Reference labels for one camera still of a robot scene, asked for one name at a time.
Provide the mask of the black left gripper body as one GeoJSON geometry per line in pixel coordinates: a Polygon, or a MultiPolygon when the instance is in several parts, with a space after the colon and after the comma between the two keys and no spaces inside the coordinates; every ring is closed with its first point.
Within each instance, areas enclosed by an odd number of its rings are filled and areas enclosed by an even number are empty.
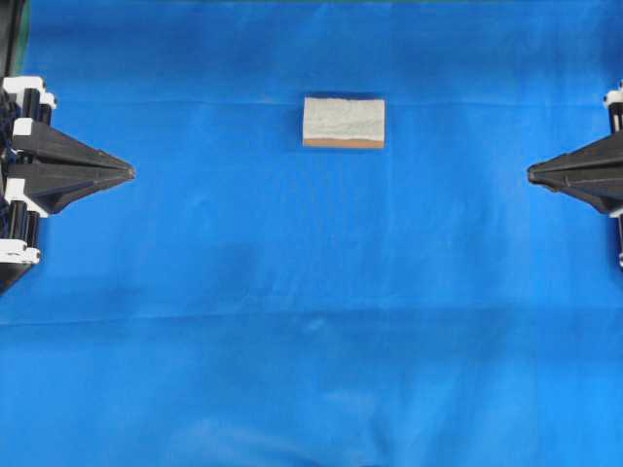
{"type": "Polygon", "coordinates": [[[1,262],[34,266],[40,261],[37,248],[39,220],[49,214],[25,193],[26,180],[13,178],[9,169],[32,158],[20,152],[16,136],[29,136],[36,122],[48,125],[56,109],[55,96],[37,76],[5,77],[1,80],[1,262]]]}

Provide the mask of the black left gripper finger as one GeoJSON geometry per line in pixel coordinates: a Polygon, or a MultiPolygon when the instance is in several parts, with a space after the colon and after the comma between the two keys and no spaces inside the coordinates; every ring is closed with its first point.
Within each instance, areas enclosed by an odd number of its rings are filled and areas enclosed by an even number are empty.
{"type": "Polygon", "coordinates": [[[8,171],[6,202],[23,201],[29,210],[46,218],[78,199],[132,180],[134,175],[132,167],[16,164],[8,171]]]}
{"type": "Polygon", "coordinates": [[[30,118],[15,120],[12,147],[14,150],[54,162],[119,169],[129,174],[134,173],[129,163],[30,118]]]}

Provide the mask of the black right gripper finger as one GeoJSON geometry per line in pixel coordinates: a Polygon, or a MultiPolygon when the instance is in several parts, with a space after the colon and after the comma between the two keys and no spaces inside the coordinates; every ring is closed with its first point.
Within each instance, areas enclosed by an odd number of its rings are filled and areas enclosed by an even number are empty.
{"type": "Polygon", "coordinates": [[[622,197],[617,198],[599,193],[593,182],[582,184],[572,181],[567,175],[559,172],[529,172],[528,180],[552,192],[562,193],[588,203],[601,214],[612,215],[622,209],[622,197]]]}
{"type": "Polygon", "coordinates": [[[620,163],[622,163],[622,132],[618,131],[578,150],[535,163],[528,168],[528,174],[536,176],[546,172],[607,167],[620,163]]]}

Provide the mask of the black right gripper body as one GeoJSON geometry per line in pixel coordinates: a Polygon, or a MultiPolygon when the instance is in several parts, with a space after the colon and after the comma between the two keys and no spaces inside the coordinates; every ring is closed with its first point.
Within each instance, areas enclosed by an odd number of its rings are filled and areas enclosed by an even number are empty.
{"type": "Polygon", "coordinates": [[[607,212],[617,222],[618,265],[622,267],[622,82],[618,88],[610,90],[604,97],[610,124],[610,160],[605,169],[607,175],[607,212]]]}

